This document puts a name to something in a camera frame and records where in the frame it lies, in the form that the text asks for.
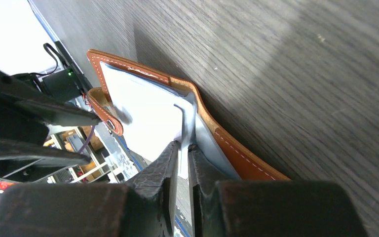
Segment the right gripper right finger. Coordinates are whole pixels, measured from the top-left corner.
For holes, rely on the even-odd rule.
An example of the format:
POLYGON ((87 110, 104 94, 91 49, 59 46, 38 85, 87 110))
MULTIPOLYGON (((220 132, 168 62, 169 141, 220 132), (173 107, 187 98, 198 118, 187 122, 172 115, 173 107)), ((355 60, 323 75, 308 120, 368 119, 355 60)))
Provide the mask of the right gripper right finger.
POLYGON ((323 181, 232 180, 189 146, 196 237, 365 237, 351 199, 323 181))

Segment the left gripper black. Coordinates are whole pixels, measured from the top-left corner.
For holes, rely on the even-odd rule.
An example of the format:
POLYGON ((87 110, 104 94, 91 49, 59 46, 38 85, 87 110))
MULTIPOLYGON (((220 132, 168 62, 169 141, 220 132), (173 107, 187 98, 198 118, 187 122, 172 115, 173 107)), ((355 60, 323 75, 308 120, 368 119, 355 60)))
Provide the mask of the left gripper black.
POLYGON ((0 181, 36 182, 61 169, 91 162, 86 155, 43 146, 48 128, 13 108, 53 125, 101 122, 96 114, 56 101, 0 71, 0 181))

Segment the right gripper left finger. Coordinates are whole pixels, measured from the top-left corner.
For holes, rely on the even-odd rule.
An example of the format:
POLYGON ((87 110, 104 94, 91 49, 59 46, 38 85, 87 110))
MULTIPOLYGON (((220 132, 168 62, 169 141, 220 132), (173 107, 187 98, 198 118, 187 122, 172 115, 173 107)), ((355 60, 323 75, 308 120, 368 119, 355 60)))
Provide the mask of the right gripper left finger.
POLYGON ((15 185, 0 196, 0 237, 171 237, 180 147, 121 184, 15 185))

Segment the brown leather card holder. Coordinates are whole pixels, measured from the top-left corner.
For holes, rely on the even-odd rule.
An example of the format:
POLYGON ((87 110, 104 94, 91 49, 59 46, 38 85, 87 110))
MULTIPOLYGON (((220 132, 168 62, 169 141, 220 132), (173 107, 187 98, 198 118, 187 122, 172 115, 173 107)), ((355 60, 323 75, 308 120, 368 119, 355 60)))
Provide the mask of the brown leather card holder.
POLYGON ((146 65, 91 49, 87 58, 99 87, 88 101, 108 129, 128 148, 154 161, 171 141, 181 143, 178 173, 189 175, 189 147, 197 145, 208 164, 242 180, 286 180, 231 136, 208 112, 196 85, 146 65))

